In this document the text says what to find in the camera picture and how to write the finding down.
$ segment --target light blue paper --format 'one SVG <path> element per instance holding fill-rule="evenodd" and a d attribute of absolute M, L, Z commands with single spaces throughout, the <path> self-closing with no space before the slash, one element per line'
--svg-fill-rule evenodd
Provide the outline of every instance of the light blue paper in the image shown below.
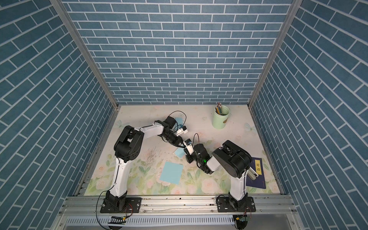
<path fill-rule="evenodd" d="M 181 128 L 184 124 L 183 118 L 181 117 L 175 117 L 176 122 L 178 123 L 178 129 Z"/>
<path fill-rule="evenodd" d="M 179 158 L 182 158 L 185 154 L 184 149 L 183 148 L 177 148 L 177 150 L 175 150 L 174 152 Z"/>
<path fill-rule="evenodd" d="M 184 165 L 182 164 L 175 164 L 166 161 L 160 176 L 160 180 L 172 184 L 179 184 L 183 167 Z"/>

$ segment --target brick wall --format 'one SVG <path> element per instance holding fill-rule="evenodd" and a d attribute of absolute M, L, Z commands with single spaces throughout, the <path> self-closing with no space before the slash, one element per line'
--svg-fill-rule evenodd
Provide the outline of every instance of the brick wall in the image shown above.
<path fill-rule="evenodd" d="M 246 104 L 291 0 L 63 2 L 120 104 Z"/>
<path fill-rule="evenodd" d="M 48 0 L 0 1 L 0 229 L 50 228 L 112 106 Z"/>
<path fill-rule="evenodd" d="M 253 111 L 306 229 L 368 229 L 368 4 L 304 0 Z"/>

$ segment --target table surface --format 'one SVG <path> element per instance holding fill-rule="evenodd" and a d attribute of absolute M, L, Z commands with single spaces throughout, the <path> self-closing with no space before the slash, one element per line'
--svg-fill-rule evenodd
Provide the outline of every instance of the table surface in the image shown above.
<path fill-rule="evenodd" d="M 155 120 L 165 120 L 175 110 L 187 115 L 185 126 L 188 129 L 181 137 L 193 141 L 198 133 L 200 143 L 208 153 L 212 153 L 226 140 L 230 140 L 248 151 L 252 157 L 262 158 L 266 189 L 248 187 L 248 193 L 279 193 L 270 163 L 257 134 L 254 122 L 246 105 L 227 105 L 230 117 L 225 128 L 215 129 L 212 124 L 214 106 L 209 105 L 164 105 L 164 106 L 122 106 L 114 123 L 97 166 L 89 182 L 85 196 L 99 195 L 111 187 L 115 170 L 114 144 L 127 125 L 142 127 Z M 185 116 L 175 112 L 172 117 Z M 129 195 L 157 194 L 225 194 L 230 190 L 230 175 L 220 166 L 211 175 L 198 169 L 195 162 L 187 163 L 185 156 L 179 158 L 174 151 L 177 147 L 165 143 L 159 136 L 145 139 L 141 152 L 134 160 L 128 178 Z M 166 161 L 184 165 L 178 185 L 160 181 Z"/>

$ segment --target green cup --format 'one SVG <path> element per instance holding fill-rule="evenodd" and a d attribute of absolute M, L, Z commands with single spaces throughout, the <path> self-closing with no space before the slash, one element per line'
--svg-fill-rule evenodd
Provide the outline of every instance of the green cup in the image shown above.
<path fill-rule="evenodd" d="M 227 119 L 230 114 L 230 109 L 226 106 L 222 106 L 222 115 L 216 113 L 216 110 L 213 111 L 212 118 L 212 126 L 216 129 L 220 130 L 225 127 Z"/>

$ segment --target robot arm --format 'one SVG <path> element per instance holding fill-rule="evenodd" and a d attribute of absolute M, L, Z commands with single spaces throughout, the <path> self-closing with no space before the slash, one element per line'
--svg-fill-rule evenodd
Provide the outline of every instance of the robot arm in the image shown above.
<path fill-rule="evenodd" d="M 246 176 L 252 180 L 258 177 L 258 173 L 250 167 L 252 157 L 250 154 L 227 140 L 221 147 L 217 148 L 206 166 L 215 171 L 220 165 L 231 175 L 230 199 L 231 206 L 238 210 L 246 199 Z"/>
<path fill-rule="evenodd" d="M 152 125 L 138 128 L 129 125 L 124 127 L 114 145 L 116 156 L 114 179 L 112 188 L 106 192 L 105 206 L 101 208 L 101 212 L 104 209 L 110 213 L 117 213 L 125 209 L 130 167 L 133 160 L 138 157 L 144 139 L 158 135 L 174 146 L 185 147 L 183 139 L 179 135 L 187 133 L 188 130 L 185 126 L 182 126 L 176 132 L 172 131 L 171 129 L 175 123 L 175 119 L 168 116 L 166 120 L 155 121 Z"/>

